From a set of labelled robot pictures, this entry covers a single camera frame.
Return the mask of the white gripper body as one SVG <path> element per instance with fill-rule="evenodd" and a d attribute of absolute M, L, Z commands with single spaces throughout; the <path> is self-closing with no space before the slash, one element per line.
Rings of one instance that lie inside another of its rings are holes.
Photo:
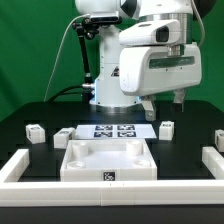
<path fill-rule="evenodd" d="M 124 48 L 119 61 L 120 88 L 125 95 L 146 96 L 198 85 L 201 54 L 194 44 L 182 56 L 169 56 L 167 46 Z"/>

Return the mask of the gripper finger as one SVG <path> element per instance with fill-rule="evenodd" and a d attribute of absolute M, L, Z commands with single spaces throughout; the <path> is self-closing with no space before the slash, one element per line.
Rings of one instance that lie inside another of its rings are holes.
<path fill-rule="evenodd" d="M 184 89 L 177 89 L 174 91 L 173 109 L 175 112 L 182 112 L 184 110 L 184 100 L 186 91 Z"/>
<path fill-rule="evenodd" d="M 154 121 L 156 119 L 154 99 L 151 96 L 144 96 L 141 98 L 141 102 L 145 110 L 145 119 L 147 121 Z"/>

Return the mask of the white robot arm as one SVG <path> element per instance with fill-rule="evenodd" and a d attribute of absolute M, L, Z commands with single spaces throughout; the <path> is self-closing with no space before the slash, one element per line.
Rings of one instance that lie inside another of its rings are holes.
<path fill-rule="evenodd" d="M 100 74 L 91 107 L 123 113 L 141 104 L 156 119 L 154 96 L 172 91 L 181 105 L 201 82 L 201 54 L 192 38 L 217 0 L 75 0 L 86 38 L 100 37 Z"/>

